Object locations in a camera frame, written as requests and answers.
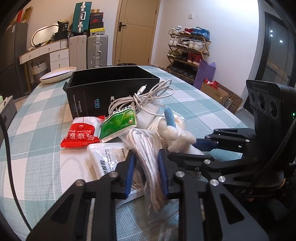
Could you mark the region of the white plush toy blue ear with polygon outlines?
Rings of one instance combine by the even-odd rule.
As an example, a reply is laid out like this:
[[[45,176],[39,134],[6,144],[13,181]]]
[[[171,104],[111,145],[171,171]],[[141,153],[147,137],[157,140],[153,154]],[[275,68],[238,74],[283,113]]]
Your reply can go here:
[[[168,145],[170,153],[198,154],[194,148],[196,138],[188,131],[182,130],[175,122],[174,113],[171,108],[164,109],[164,117],[160,119],[157,128],[158,134]]]

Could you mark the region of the white medicine sachet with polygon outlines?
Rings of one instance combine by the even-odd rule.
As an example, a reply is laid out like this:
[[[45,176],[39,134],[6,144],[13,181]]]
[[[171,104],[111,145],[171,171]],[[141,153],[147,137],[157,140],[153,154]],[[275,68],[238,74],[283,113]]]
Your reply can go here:
[[[119,162],[126,160],[129,149],[124,143],[96,143],[87,147],[91,156],[92,166],[97,179],[107,173],[115,171]],[[119,207],[125,203],[135,200],[144,195],[142,179],[138,170],[134,171],[132,189],[126,200],[116,200],[115,206]]]

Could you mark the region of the red balloon glue packet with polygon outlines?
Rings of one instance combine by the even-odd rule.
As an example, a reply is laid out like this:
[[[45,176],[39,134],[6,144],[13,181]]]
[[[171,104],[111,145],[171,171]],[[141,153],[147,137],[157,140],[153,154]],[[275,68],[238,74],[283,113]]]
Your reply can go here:
[[[99,143],[101,125],[104,120],[105,116],[75,118],[60,146],[62,148],[80,148]]]

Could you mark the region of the green medicine sachet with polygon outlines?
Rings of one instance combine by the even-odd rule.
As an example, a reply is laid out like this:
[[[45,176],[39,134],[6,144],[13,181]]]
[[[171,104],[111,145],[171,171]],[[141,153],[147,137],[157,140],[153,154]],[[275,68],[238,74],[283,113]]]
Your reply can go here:
[[[131,105],[114,111],[101,125],[99,139],[105,143],[137,127],[137,115]]]

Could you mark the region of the black storage box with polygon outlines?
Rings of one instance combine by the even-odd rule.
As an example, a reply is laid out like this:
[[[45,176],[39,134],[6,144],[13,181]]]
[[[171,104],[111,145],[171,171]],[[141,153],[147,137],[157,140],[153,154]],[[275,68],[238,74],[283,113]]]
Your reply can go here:
[[[108,116],[111,100],[132,96],[142,86],[151,90],[160,78],[139,66],[100,67],[74,71],[63,86],[73,118]]]

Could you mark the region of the cardboard box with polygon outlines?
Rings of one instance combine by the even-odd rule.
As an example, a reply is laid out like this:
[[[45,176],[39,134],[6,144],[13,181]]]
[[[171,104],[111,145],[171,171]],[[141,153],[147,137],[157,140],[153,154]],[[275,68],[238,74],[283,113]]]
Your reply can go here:
[[[224,105],[225,101],[229,97],[229,94],[220,87],[215,89],[214,87],[211,87],[205,83],[202,83],[200,90],[222,105]]]

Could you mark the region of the checkered teal tablecloth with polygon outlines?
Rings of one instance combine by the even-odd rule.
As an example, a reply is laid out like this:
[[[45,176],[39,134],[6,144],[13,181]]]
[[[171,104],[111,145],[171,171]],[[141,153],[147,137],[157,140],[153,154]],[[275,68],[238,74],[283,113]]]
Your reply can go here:
[[[203,138],[216,128],[244,127],[234,114],[183,80],[159,68],[146,70],[172,81],[175,93],[164,103],[183,116],[186,130],[195,137]],[[36,87],[8,129],[13,180],[25,218],[14,202],[6,151],[1,148],[1,212],[21,240],[76,180],[96,179],[86,148],[60,146],[73,121],[63,86],[60,81]]]

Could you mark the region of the wooden shoe rack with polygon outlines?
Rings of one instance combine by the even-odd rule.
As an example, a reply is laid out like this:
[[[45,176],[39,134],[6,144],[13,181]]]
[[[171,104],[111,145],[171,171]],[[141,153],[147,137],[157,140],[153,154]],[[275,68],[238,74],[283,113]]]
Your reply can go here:
[[[182,29],[177,26],[169,29],[168,34],[166,57],[170,64],[166,71],[192,85],[201,61],[210,56],[210,31],[201,27]]]

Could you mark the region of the grey side cabinet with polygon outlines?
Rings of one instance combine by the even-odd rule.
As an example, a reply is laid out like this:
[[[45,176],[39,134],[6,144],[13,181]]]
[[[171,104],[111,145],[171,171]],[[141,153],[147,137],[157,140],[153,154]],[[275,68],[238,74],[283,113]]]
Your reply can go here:
[[[7,130],[16,113],[17,109],[12,95],[1,101],[1,117],[3,118]]]

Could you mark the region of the tan wooden door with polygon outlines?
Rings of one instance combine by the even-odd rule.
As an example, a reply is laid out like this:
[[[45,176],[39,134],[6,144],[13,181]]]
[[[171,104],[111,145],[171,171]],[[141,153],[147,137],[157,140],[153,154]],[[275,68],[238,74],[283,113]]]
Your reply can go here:
[[[112,47],[112,64],[149,65],[160,1],[119,1]]]

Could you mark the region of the silver suitcase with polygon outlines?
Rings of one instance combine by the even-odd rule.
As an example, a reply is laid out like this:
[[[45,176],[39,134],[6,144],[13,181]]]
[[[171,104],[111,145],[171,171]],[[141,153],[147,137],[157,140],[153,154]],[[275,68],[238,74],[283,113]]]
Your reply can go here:
[[[108,36],[92,35],[87,39],[87,68],[107,66]]]

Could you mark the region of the white drawer desk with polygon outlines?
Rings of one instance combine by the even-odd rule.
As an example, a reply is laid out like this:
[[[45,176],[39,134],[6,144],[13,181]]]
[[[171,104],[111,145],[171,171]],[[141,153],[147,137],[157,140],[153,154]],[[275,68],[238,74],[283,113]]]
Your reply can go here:
[[[43,55],[49,55],[51,71],[70,66],[68,41],[66,39],[52,42],[22,54],[19,57],[20,65],[33,61]]]

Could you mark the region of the beige suitcase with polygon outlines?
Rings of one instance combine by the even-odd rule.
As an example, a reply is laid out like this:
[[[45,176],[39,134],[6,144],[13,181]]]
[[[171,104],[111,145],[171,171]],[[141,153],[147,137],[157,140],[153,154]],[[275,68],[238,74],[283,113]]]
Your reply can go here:
[[[69,65],[77,70],[87,69],[87,36],[79,35],[69,38]]]

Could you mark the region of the teal suitcase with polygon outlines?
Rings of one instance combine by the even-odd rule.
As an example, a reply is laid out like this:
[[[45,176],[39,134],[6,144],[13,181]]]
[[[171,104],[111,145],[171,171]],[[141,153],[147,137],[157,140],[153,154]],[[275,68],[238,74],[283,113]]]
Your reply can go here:
[[[76,4],[72,22],[72,34],[74,36],[87,35],[89,32],[91,6],[91,1],[83,1]]]

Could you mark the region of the oval mirror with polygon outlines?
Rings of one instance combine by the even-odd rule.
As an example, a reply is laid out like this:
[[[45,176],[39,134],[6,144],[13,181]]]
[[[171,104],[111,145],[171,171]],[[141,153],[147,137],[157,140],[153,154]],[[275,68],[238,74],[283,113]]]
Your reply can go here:
[[[32,35],[31,45],[34,46],[39,43],[47,42],[56,32],[58,32],[58,28],[58,24],[53,24],[36,30]]]

